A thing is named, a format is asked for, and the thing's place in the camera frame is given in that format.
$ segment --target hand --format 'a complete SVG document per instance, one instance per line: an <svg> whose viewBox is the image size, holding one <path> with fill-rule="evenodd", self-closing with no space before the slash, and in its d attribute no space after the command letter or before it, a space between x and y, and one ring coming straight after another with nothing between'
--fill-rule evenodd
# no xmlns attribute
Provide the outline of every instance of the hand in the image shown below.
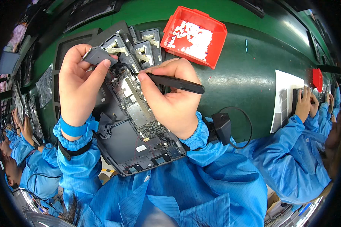
<svg viewBox="0 0 341 227"><path fill-rule="evenodd" d="M332 94L329 94L330 97L330 106L328 107L328 112L332 114L333 111L333 105L335 104L335 98L333 97Z"/></svg>
<svg viewBox="0 0 341 227"><path fill-rule="evenodd" d="M326 94L326 102L327 102L327 104L329 105L329 102L330 102L330 94Z"/></svg>
<svg viewBox="0 0 341 227"><path fill-rule="evenodd" d="M304 96L302 97L301 89L299 89L298 102L296 106L296 115L299 116L301 121L304 123L308 117L310 111L310 88L304 86Z"/></svg>
<svg viewBox="0 0 341 227"><path fill-rule="evenodd" d="M111 62L102 61L95 70L88 71L91 64L81 61L90 50L88 44L79 44L66 53L59 72L59 97L61 100L62 119L69 125L82 126L95 107L96 95ZM63 136L74 141L80 137L70 137L62 131Z"/></svg>
<svg viewBox="0 0 341 227"><path fill-rule="evenodd" d="M12 115L13 115L13 119L14 119L15 130L17 130L17 134L20 136L20 132L21 132L20 125L21 125L21 122L20 122L19 117L18 117L18 108L15 108L15 109L12 110Z"/></svg>
<svg viewBox="0 0 341 227"><path fill-rule="evenodd" d="M146 73L167 75L201 84L192 65L184 58L174 58L159 66L142 70L138 74L141 89L157 120L180 139L193 135L198 120L196 110L201 95L171 88L171 93L162 95Z"/></svg>
<svg viewBox="0 0 341 227"><path fill-rule="evenodd" d="M25 116L24 117L24 127L20 127L21 133L23 134L24 138L30 145L34 145L34 141L32 139L33 137L33 132L32 132L32 125L29 121L29 117Z"/></svg>
<svg viewBox="0 0 341 227"><path fill-rule="evenodd" d="M318 99L316 98L316 96L313 93L310 94L310 100L311 100L311 104L310 104L309 115L312 118L314 118L315 115L317 114L317 111L318 111L319 102L318 102Z"/></svg>
<svg viewBox="0 0 341 227"><path fill-rule="evenodd" d="M5 137L5 140L0 143L0 150L3 156L10 156L11 149L9 147L9 139Z"/></svg>
<svg viewBox="0 0 341 227"><path fill-rule="evenodd" d="M332 121L332 123L336 123L337 121L336 121L336 117L332 114L331 115L331 121Z"/></svg>

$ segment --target white label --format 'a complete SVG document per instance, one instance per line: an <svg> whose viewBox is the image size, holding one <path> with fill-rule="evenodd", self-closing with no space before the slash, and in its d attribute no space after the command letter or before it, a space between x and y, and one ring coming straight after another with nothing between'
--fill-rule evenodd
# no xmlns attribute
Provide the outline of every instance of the white label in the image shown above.
<svg viewBox="0 0 341 227"><path fill-rule="evenodd" d="M137 147L136 150L137 150L138 152L141 152L141 151L143 151L143 150L146 150L146 146L145 146L145 145L141 145L140 147Z"/></svg>

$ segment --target blue wrist strap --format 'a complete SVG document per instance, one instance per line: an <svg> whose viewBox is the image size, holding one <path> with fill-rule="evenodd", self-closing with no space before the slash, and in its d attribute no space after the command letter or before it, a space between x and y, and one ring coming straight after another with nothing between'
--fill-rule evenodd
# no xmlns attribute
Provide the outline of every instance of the blue wrist strap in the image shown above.
<svg viewBox="0 0 341 227"><path fill-rule="evenodd" d="M88 136L88 133L91 130L94 130L95 132L97 132L97 130L99 129L99 122L95 120L95 117L92 116L92 113L86 120L86 123L78 127L67 124L62 119L62 115L60 119L61 119L61 129L64 131L65 134L72 136L72 137L78 137L82 135Z"/></svg>

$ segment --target red bin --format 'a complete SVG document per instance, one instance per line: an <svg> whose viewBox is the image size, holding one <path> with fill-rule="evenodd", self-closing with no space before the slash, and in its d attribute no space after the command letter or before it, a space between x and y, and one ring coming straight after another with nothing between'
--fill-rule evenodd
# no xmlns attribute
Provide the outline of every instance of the red bin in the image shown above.
<svg viewBox="0 0 341 227"><path fill-rule="evenodd" d="M206 61L203 61L197 57L186 54L179 50L180 48L169 48L167 43L174 36L172 33L174 29L179 26L182 21L190 22L192 24L200 26L200 28L209 30L212 32L212 40L208 46ZM178 57L186 58L194 63L209 66L211 69L215 69L218 58L220 57L222 47L227 35L226 26L209 17L208 14L196 9L189 9L183 6L179 6L174 14L170 16L167 25L164 28L164 36L160 43L160 46L165 49L166 52L176 55ZM186 40L183 46L189 46L191 43Z"/></svg>

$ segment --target black wrist band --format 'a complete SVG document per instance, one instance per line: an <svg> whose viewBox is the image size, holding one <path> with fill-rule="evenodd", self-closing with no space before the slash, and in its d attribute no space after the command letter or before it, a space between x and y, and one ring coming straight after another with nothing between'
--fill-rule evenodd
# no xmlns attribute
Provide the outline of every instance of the black wrist band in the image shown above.
<svg viewBox="0 0 341 227"><path fill-rule="evenodd" d="M90 142L88 142L84 147L80 148L77 151L70 151L67 148L64 148L61 144L61 142L58 140L58 148L60 149L60 151L62 152L63 156L68 160L71 161L72 156L78 156L83 154L84 152L88 151L88 149L90 149L92 144L92 140Z"/></svg>

